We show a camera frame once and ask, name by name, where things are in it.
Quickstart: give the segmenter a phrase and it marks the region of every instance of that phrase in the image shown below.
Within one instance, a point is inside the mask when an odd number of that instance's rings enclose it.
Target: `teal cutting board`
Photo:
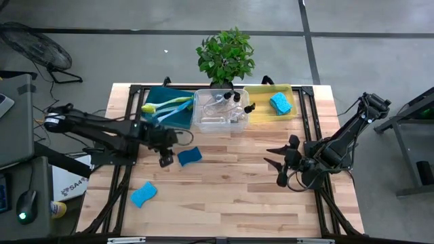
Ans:
[[[151,103],[159,104],[174,98],[187,97],[193,95],[194,95],[193,92],[188,92],[188,91],[181,91],[181,90],[171,89],[167,87],[152,87],[151,90],[149,91],[145,103],[151,102]],[[184,102],[166,104],[165,106],[159,107],[157,111],[163,108],[169,108],[171,106],[178,106],[183,103]],[[184,109],[183,111],[176,113],[175,115],[172,115],[167,119],[164,119],[161,122],[161,124],[183,128],[183,129],[190,129],[192,116],[193,116],[193,109],[191,110]],[[144,117],[147,121],[152,121],[152,114],[142,113],[142,117]]]

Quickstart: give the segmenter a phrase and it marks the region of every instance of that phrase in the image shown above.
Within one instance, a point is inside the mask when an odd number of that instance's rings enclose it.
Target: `concrete floor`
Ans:
[[[433,33],[431,0],[305,0],[311,31]],[[33,27],[302,31],[297,0],[12,0],[0,22]],[[48,35],[73,58],[72,73],[82,84],[56,85],[61,103],[92,112],[105,108],[114,82],[208,82],[197,68],[195,48],[202,36]],[[303,37],[252,37],[257,67],[243,83],[269,75],[276,83],[312,84]],[[313,38],[321,84],[331,85],[339,112],[363,92],[392,101],[391,113],[433,86],[434,39]],[[26,58],[0,45],[0,68],[35,71]],[[52,103],[50,83],[36,81],[34,103]],[[343,115],[344,123],[351,113]],[[355,187],[365,231],[372,237],[434,242],[434,196],[398,200],[411,186],[410,174],[392,131],[376,135],[371,126],[359,137]],[[50,134],[51,148],[63,153],[81,145]]]

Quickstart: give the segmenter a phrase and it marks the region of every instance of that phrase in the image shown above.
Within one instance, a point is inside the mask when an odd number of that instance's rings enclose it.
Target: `wooden tabletop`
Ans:
[[[106,116],[125,113],[131,84],[113,84]],[[315,100],[323,137],[339,129],[332,89],[314,85]],[[294,93],[298,116],[290,121],[252,123],[241,134],[201,134],[192,126],[194,142],[203,159],[181,167],[175,163],[160,168],[159,156],[140,147],[133,167],[125,205],[123,236],[183,237],[320,237],[317,208],[312,190],[292,192],[276,185],[277,171],[262,158],[283,162],[267,148],[279,148],[291,134],[305,140],[298,95]],[[311,125],[311,108],[306,101]],[[87,187],[77,231],[89,226],[103,208],[109,195],[113,166],[93,173]],[[337,206],[351,224],[363,232],[359,207],[351,178],[345,172],[331,175]],[[142,208],[131,201],[131,193],[152,182],[158,192]],[[115,224],[117,205],[111,228]],[[325,215],[331,230],[330,212]]]

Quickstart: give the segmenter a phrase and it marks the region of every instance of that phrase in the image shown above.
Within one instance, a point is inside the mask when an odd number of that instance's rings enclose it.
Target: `metal stand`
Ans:
[[[409,107],[400,112],[397,116],[391,117],[388,121],[374,128],[375,132],[378,134],[383,134],[387,129],[393,129],[404,160],[411,172],[414,188],[398,191],[396,193],[397,197],[434,192],[434,184],[424,180],[425,177],[432,178],[433,173],[431,168],[418,166],[419,162],[416,163],[411,160],[409,153],[410,147],[404,142],[401,130],[401,124],[434,124],[434,120],[415,119],[421,112],[434,107],[434,87],[410,101],[408,105]]]
[[[48,73],[50,74],[50,76],[53,78],[54,83],[57,83],[57,84],[67,84],[67,83],[77,83],[77,82],[78,82],[78,83],[83,83],[83,79],[82,79],[80,76],[73,75],[73,74],[71,74],[71,73],[68,73],[68,72],[63,71],[63,70],[59,70],[59,69],[54,68],[54,67],[50,67],[50,66],[48,66],[48,67],[47,67],[47,72],[48,72]],[[53,74],[54,72],[62,73],[62,74],[65,74],[65,75],[69,75],[69,76],[75,77],[75,78],[77,78],[77,79],[70,80],[70,81],[59,81],[59,80],[57,80],[56,76],[54,76],[54,74]]]
[[[34,143],[34,147],[35,157],[47,157],[50,165],[54,165],[84,178],[89,178],[92,173],[92,170],[87,165],[65,156],[62,153],[56,152],[38,142]]]

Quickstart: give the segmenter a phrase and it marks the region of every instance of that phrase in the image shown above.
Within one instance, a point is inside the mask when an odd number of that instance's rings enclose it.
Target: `green brush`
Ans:
[[[148,102],[142,106],[142,112],[153,114],[153,113],[157,112],[157,108],[162,107],[164,105],[167,105],[170,103],[175,103],[175,102],[186,102],[186,101],[192,100],[192,99],[193,99],[193,96],[174,98],[172,100],[168,100],[167,102],[162,102],[160,104],[153,104],[153,103]]]

